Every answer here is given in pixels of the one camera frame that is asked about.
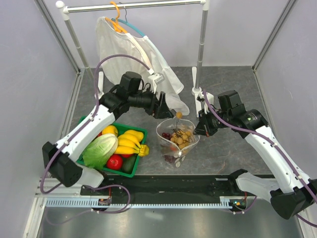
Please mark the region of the brown longan bunch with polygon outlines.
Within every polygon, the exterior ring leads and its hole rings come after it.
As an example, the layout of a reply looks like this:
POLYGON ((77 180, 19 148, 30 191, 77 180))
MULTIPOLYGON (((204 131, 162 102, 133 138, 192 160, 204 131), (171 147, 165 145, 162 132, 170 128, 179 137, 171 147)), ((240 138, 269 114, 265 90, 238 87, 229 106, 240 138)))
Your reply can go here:
POLYGON ((173 133, 171 134, 170 141, 178 146, 180 150, 188 147, 191 143, 193 143, 193 135, 189 129, 186 129, 184 125, 180 124, 183 114, 181 112, 177 112, 175 119, 175 128, 172 129, 173 133))

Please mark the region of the clear dotted zip top bag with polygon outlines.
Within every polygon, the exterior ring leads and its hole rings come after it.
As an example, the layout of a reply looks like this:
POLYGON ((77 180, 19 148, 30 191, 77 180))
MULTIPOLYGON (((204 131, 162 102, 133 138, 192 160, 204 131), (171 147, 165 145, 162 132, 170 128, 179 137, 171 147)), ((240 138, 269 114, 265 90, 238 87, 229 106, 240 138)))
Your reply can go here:
POLYGON ((194 134, 195 126, 187 119, 174 117, 166 119, 156 127, 161 156, 176 168, 186 155, 198 144, 199 135, 194 134))

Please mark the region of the purple grape bunch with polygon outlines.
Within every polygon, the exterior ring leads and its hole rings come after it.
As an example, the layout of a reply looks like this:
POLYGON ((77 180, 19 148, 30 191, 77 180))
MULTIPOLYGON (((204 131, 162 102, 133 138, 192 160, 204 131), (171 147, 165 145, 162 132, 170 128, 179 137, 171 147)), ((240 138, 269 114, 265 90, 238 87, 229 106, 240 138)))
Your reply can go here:
POLYGON ((171 156, 171 143, 170 143, 170 139, 171 139, 171 134, 168 132, 163 132, 162 137, 166 140, 163 142, 162 145, 162 153, 164 156, 164 159, 169 162, 169 163, 173 163, 173 157, 171 156))

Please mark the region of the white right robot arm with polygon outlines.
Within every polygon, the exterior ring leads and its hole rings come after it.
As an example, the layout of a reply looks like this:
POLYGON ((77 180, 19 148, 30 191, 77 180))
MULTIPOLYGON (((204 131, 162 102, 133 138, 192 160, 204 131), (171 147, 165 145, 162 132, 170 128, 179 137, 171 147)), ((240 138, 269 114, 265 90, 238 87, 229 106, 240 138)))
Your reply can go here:
POLYGON ((260 197, 287 220, 315 204, 317 181, 290 158, 264 116, 258 110, 246 110, 235 90, 221 93, 217 98, 218 110, 212 105, 213 95, 205 91, 196 94, 198 104, 204 105, 198 111, 199 122, 194 133, 209 137, 221 128, 232 129, 255 149, 275 177, 274 181, 268 181, 240 169, 230 174, 228 192, 238 195, 243 191, 260 197))

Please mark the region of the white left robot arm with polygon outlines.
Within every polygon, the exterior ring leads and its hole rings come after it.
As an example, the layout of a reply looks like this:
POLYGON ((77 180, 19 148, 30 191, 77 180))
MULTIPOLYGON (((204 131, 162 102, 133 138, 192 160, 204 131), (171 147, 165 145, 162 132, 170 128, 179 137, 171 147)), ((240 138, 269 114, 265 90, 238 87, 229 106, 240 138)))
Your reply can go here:
POLYGON ((120 83, 97 100, 98 104, 90 114, 70 133, 58 142, 46 142, 42 153, 46 171, 65 187, 76 183, 91 186, 92 190, 103 195, 109 184, 102 174, 76 163, 81 153, 102 129, 115 122, 131 107, 143 108, 156 119, 172 118, 165 93, 157 94, 157 85, 164 81, 164 76, 154 73, 148 77, 150 88, 140 90, 141 76, 134 72, 122 75, 120 83))

